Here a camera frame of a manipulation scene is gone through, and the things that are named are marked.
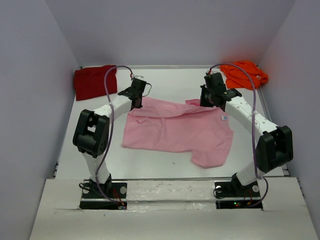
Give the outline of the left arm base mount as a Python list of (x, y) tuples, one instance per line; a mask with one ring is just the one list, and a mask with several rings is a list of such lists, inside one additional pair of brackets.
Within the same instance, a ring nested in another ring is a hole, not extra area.
[(79, 208), (82, 210), (126, 210), (128, 183), (112, 181), (111, 185), (98, 185), (91, 179), (79, 184), (81, 198)]

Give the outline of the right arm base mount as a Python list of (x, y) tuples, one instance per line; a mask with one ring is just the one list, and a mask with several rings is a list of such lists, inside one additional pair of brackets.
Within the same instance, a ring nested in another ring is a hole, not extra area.
[(235, 174), (231, 180), (215, 181), (212, 193), (218, 210), (263, 209), (258, 182), (243, 186)]

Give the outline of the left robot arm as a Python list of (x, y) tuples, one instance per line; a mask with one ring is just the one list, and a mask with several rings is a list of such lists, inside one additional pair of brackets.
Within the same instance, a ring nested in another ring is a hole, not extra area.
[(142, 107), (143, 93), (148, 83), (139, 78), (120, 91), (109, 103), (80, 112), (72, 143), (84, 157), (89, 169), (89, 182), (97, 196), (110, 194), (112, 177), (105, 162), (110, 148), (115, 120), (133, 109)]

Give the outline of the pink t shirt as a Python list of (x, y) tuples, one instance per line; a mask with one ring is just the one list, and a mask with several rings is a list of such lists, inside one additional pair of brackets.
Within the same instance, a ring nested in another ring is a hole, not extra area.
[(192, 154), (202, 168), (225, 164), (234, 132), (229, 116), (218, 107), (202, 107), (199, 99), (175, 103), (151, 97), (126, 118), (122, 146), (129, 149)]

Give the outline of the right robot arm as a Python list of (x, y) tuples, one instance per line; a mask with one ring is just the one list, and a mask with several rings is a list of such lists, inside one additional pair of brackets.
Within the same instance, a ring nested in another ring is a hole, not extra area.
[(248, 191), (248, 185), (293, 160), (292, 130), (269, 121), (254, 105), (249, 105), (238, 90), (228, 89), (221, 73), (206, 74), (204, 81), (200, 105), (220, 108), (251, 134), (253, 162), (235, 173), (230, 183), (231, 192), (242, 196)]

